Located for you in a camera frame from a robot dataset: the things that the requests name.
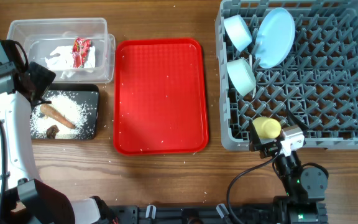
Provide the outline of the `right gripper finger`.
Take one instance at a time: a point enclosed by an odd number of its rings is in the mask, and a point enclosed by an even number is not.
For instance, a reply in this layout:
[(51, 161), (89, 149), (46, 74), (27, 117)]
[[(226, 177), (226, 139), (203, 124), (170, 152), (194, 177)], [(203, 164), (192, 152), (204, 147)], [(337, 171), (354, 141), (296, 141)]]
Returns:
[(249, 127), (250, 127), (250, 131), (249, 131), (249, 147), (250, 147), (250, 151), (259, 151), (260, 150), (260, 138), (259, 135), (257, 134), (256, 128), (253, 124), (253, 121), (249, 122)]
[(286, 113), (291, 126), (297, 125), (301, 130), (306, 130), (306, 125), (301, 122), (289, 109), (286, 109)]

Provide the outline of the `yellow plastic cup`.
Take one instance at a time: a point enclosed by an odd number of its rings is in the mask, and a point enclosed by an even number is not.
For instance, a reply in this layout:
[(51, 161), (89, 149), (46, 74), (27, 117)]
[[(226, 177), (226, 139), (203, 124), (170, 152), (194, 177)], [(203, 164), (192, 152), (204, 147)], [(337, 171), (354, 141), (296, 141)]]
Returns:
[(279, 137), (282, 130), (276, 119), (264, 116), (254, 119), (253, 125), (260, 139), (275, 139)]

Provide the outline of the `white napkin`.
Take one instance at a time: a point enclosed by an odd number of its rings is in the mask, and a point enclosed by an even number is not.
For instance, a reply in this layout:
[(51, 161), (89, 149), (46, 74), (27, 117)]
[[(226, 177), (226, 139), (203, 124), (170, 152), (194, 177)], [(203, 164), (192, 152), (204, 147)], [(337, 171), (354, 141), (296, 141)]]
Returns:
[(75, 74), (73, 69), (94, 68), (96, 65), (96, 48), (91, 46), (85, 56), (73, 53), (72, 46), (59, 46), (45, 58), (50, 70), (62, 70), (61, 79), (72, 78)]

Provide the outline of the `red snack wrapper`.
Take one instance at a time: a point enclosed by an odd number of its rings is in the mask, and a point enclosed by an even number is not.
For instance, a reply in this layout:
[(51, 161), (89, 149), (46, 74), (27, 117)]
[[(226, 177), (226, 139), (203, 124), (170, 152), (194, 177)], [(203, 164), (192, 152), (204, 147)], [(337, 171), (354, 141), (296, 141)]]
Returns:
[(82, 68), (90, 51), (91, 40), (86, 38), (76, 38), (72, 48), (73, 68)]

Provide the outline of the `dark brown food lump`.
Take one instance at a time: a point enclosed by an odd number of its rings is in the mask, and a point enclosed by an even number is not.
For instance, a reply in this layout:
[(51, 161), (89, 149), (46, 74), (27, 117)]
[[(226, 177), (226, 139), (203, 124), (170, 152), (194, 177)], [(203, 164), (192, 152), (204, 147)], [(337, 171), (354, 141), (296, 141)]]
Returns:
[(48, 139), (55, 139), (56, 135), (59, 133), (59, 128), (57, 125), (53, 125), (51, 127), (49, 127), (46, 131), (46, 137)]

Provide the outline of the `mint green bowl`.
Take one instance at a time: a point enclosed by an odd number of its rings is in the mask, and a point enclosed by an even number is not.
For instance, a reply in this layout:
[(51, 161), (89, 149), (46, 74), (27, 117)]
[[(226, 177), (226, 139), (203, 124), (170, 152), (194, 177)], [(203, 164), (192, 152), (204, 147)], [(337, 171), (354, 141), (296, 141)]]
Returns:
[(256, 88), (255, 75), (245, 59), (228, 62), (227, 72), (234, 88), (241, 96), (246, 96)]

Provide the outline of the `white plastic spoon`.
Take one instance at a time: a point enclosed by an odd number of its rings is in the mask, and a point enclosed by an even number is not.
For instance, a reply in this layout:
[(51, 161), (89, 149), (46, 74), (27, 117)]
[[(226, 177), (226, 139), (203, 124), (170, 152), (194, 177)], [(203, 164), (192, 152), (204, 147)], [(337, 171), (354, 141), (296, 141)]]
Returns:
[(250, 54), (249, 55), (249, 65), (250, 65), (250, 67), (251, 67), (251, 70), (253, 71), (253, 56), (252, 56), (252, 54)]

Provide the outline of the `light blue plate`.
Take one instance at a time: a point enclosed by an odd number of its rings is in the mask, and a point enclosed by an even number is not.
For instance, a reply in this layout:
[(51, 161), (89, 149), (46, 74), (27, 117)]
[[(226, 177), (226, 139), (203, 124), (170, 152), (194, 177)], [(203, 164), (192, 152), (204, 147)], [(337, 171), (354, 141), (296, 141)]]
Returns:
[(272, 68), (285, 60), (295, 39), (295, 21), (284, 8), (270, 11), (263, 19), (255, 43), (258, 48), (256, 59), (262, 68)]

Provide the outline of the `light blue bowl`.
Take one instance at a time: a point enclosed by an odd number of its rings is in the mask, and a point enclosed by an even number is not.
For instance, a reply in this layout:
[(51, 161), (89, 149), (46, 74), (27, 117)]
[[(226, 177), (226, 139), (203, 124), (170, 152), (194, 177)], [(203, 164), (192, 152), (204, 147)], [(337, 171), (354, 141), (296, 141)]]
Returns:
[(223, 24), (227, 35), (238, 51), (243, 51), (252, 43), (250, 30), (240, 15), (224, 19)]

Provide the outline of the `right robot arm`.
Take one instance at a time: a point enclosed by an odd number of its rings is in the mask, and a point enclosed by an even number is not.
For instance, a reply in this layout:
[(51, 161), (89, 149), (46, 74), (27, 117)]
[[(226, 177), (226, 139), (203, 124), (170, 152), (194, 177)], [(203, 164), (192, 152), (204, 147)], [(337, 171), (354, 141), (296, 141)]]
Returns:
[(271, 158), (273, 171), (283, 184), (285, 196), (276, 196), (270, 205), (253, 205), (266, 223), (326, 223), (325, 191), (328, 171), (316, 163), (302, 164), (297, 150), (306, 144), (307, 125), (287, 111), (289, 125), (283, 128), (273, 118), (250, 122), (250, 150)]

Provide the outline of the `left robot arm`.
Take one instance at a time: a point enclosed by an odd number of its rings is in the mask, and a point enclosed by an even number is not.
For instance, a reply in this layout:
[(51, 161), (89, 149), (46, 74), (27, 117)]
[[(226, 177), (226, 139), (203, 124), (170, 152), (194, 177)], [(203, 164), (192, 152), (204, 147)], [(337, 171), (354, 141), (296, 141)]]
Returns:
[(109, 207), (99, 197), (71, 202), (40, 179), (30, 136), (32, 108), (55, 79), (30, 62), (15, 40), (0, 40), (0, 223), (99, 223)]

